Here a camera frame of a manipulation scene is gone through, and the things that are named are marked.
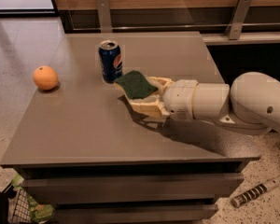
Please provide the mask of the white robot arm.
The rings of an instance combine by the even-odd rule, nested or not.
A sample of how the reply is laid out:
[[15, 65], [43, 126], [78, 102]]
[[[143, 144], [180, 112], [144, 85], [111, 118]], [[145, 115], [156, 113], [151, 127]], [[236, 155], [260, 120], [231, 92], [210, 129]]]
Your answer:
[[250, 135], [280, 133], [280, 81], [249, 72], [232, 84], [135, 74], [125, 95], [134, 111], [151, 117], [200, 120]]

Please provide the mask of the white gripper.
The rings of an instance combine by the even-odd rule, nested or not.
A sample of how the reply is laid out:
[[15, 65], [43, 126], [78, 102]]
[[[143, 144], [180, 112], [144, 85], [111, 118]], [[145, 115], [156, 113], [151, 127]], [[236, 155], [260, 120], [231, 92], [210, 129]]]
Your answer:
[[173, 82], [168, 77], [147, 77], [147, 81], [156, 87], [159, 94], [144, 99], [128, 99], [134, 112], [152, 118], [193, 119], [193, 97], [197, 80], [181, 79]]

